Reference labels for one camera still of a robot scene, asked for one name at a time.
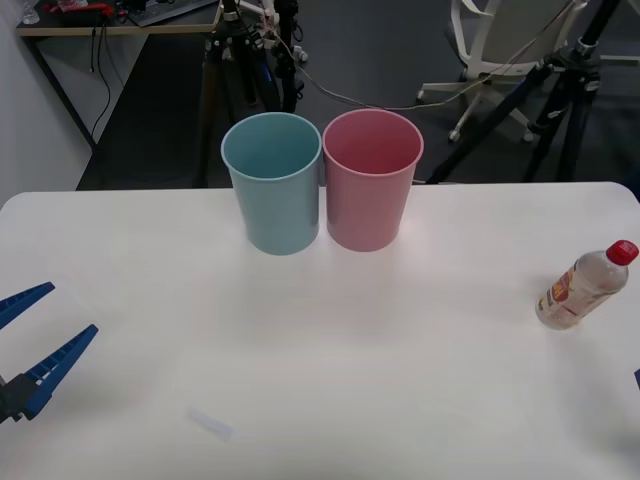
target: chair leg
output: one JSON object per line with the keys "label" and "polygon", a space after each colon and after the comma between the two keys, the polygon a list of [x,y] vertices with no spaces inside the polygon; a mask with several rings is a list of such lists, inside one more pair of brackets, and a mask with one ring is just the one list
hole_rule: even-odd
{"label": "chair leg", "polygon": [[425,83],[418,91],[416,97],[418,100],[424,100],[426,92],[457,92],[462,90],[467,85],[464,82],[452,82],[452,83]]}
{"label": "chair leg", "polygon": [[[489,100],[494,105],[499,105],[500,103],[502,103],[502,101],[505,98],[504,95],[502,95],[497,90],[494,90],[493,88],[487,88],[484,91],[484,95],[487,98],[487,100]],[[529,119],[527,118],[527,116],[524,113],[522,113],[520,110],[518,110],[517,108],[514,108],[511,111],[511,113],[509,113],[509,116],[511,118],[513,118],[516,122],[518,122],[520,125],[525,127],[526,130],[524,132],[522,140],[524,140],[525,142],[532,141],[533,140],[533,133],[531,133],[529,131]]]}
{"label": "chair leg", "polygon": [[460,120],[458,120],[458,123],[456,124],[455,128],[451,130],[451,132],[449,132],[450,142],[457,142],[460,139],[460,130],[462,130],[462,127],[464,126],[465,123],[467,123],[467,120],[469,119],[473,111],[478,106],[478,103],[480,103],[482,94],[483,94],[483,90],[480,90],[479,92],[476,93],[476,95],[473,97],[473,100],[471,100],[471,103],[462,114],[462,117],[460,117]]}

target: white wall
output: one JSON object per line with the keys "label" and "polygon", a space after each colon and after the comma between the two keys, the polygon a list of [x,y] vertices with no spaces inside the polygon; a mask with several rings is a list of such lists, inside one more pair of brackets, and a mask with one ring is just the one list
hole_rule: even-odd
{"label": "white wall", "polygon": [[[0,205],[26,191],[74,190],[91,150],[50,84],[16,36],[22,2],[0,0]],[[110,37],[116,67],[126,81],[145,36]],[[40,43],[67,95],[91,129],[107,101],[97,72],[89,72],[90,38]],[[121,87],[103,49],[103,72],[112,87],[111,114]],[[96,130],[104,128],[105,115]]]}

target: red bottle cap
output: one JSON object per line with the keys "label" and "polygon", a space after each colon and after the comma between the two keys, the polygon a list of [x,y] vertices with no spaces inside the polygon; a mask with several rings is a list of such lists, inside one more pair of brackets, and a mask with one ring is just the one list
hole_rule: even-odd
{"label": "red bottle cap", "polygon": [[607,258],[616,265],[629,265],[638,256],[638,247],[628,240],[618,240],[607,249]]}

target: tripod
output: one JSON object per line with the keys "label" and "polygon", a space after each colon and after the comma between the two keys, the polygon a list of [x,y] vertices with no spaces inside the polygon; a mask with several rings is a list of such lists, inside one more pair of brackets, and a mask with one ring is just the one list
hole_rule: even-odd
{"label": "tripod", "polygon": [[542,112],[534,122],[529,123],[529,130],[540,135],[540,138],[533,151],[523,181],[533,181],[542,160],[549,153],[551,142],[568,111],[571,113],[555,179],[558,182],[570,181],[573,178],[580,155],[580,147],[591,105],[600,86],[600,58],[598,55],[593,55],[593,52],[598,46],[598,39],[602,31],[619,3],[620,0],[602,0],[595,17],[575,46],[562,48],[546,56],[536,65],[525,80],[475,130],[470,132],[449,158],[436,167],[425,183],[437,184],[446,180],[460,162],[512,110],[518,108],[531,92],[542,86],[544,81],[556,72],[560,73],[560,76],[549,94]]}
{"label": "tripod", "polygon": [[[235,0],[221,0],[223,13],[215,32],[205,41],[205,55],[202,66],[202,87],[200,99],[200,120],[198,128],[198,158],[193,188],[207,188],[207,170],[211,154],[211,141],[214,130],[214,118],[220,100],[224,100],[231,124],[236,116],[229,85],[224,71],[223,53],[230,48],[240,71],[240,80],[244,99],[249,105],[255,105],[258,99],[268,112],[280,111],[280,93],[275,78],[267,63],[262,36],[253,25],[247,25],[235,3]],[[294,15],[298,13],[295,0],[280,0],[275,4],[280,15],[283,31],[281,38],[290,45],[291,26],[295,24]],[[302,86],[296,82],[295,64],[290,57],[277,55],[276,73],[282,79],[283,111],[293,112]]]}

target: chair wheel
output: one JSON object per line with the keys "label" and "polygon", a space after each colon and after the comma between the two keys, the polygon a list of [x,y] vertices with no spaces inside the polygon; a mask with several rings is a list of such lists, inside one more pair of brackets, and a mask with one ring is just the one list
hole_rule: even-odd
{"label": "chair wheel", "polygon": [[524,132],[524,135],[522,136],[522,141],[524,143],[531,143],[533,142],[534,138],[535,138],[535,135],[530,130],[527,130],[526,132]]}
{"label": "chair wheel", "polygon": [[449,132],[449,143],[456,143],[460,140],[460,132],[457,130],[451,130]]}

